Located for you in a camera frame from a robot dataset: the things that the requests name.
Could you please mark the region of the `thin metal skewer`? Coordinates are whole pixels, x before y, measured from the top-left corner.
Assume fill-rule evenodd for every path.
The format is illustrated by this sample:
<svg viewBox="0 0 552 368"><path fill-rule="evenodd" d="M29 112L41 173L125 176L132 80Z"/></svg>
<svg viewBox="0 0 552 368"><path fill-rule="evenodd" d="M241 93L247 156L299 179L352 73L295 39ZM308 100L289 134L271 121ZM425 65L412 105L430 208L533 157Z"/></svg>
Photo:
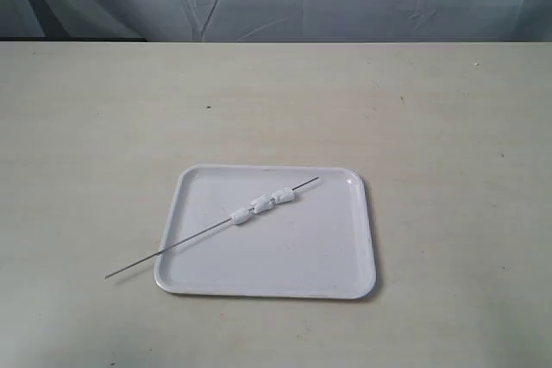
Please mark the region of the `thin metal skewer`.
<svg viewBox="0 0 552 368"><path fill-rule="evenodd" d="M295 187L292 187L292 190L299 190L299 189L301 189L302 187L305 187L307 184L314 183L314 182L317 181L319 178L320 178L320 177L314 177L314 178L312 178L312 179L310 179L310 180L307 180L307 181L305 181L305 182L303 182L303 183L301 183L301 184L296 185ZM216 228L221 227L222 225L229 224L229 223L234 224L234 223L233 223L233 218L232 218L232 216L229 216L227 219L222 220L222 221L220 221L220 222L218 222L218 223L216 223L216 224L214 224L214 225L212 225L212 226L210 226L210 227L208 227L208 228L206 228L206 229L204 229L204 230L201 230L201 231L199 231L199 232L197 232L197 233L195 233L195 234L193 234L193 235L190 235L190 236L188 236L188 237L186 237L186 238L184 238L184 239L182 239L182 240L179 240L179 241L177 241L177 242L175 242L175 243L172 243L171 245L169 245L169 246L167 246L167 247L165 247L165 248L159 250L159 251L156 252L156 253L152 253L152 254L150 254L150 255L148 255L148 256L142 258L142 259L136 260L134 263L131 263L131 264L129 264L129 265L125 265L124 267L122 267L122 268L120 268L120 269L117 269L117 270L115 270L115 271L113 271L113 272L111 272L111 273L108 273L108 274L106 274L106 275L104 276L103 280L107 280L107 279L109 279L109 278L113 278L114 276L119 275L119 274L121 274L121 273L124 272L124 271L127 271L127 270L129 270L129 269L131 269L131 268L133 268L133 267L135 267L135 266L137 266L137 265L141 265L142 263L144 263L144 262L146 262L146 261L148 261L148 260L150 260L150 259L156 258L156 257L162 255L163 253L166 253L166 252L172 250L173 248L175 248L175 247L177 247L177 246L180 246L180 245L182 245L182 244L184 244L184 243L186 243L186 242L189 242L189 241L191 241L191 240L194 240L194 239L196 239L196 238L199 237L199 236L202 236L202 235L204 235L204 234L206 234L206 233L208 233L208 232L210 232L210 231L212 231L212 230L215 230Z"/></svg>

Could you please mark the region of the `white marshmallow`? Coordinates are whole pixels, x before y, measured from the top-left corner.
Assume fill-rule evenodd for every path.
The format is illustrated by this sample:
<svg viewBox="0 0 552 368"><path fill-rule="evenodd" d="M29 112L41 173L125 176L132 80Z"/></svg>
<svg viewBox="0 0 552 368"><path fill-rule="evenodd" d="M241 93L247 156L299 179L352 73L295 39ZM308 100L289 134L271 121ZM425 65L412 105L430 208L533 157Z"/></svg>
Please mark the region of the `white marshmallow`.
<svg viewBox="0 0 552 368"><path fill-rule="evenodd" d="M255 215L273 208L273 199L269 195L259 196L249 203L249 208Z"/></svg>
<svg viewBox="0 0 552 368"><path fill-rule="evenodd" d="M271 195L271 199L274 204L288 203L295 200L295 193L292 188L285 187L274 191Z"/></svg>
<svg viewBox="0 0 552 368"><path fill-rule="evenodd" d="M241 208L230 214L230 221L233 225L241 225L254 215L253 210Z"/></svg>

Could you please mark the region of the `white rectangular plastic tray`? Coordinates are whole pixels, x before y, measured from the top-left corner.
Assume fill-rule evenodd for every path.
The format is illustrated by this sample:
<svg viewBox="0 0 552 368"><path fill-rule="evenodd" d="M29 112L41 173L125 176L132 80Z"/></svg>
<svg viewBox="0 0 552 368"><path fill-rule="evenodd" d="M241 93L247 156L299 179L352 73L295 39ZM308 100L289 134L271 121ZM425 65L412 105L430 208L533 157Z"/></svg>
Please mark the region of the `white rectangular plastic tray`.
<svg viewBox="0 0 552 368"><path fill-rule="evenodd" d="M259 196L295 190L241 225L222 225L160 255L154 279L173 294L353 300L377 282L367 193L349 169L195 165L180 176L161 249L227 219Z"/></svg>

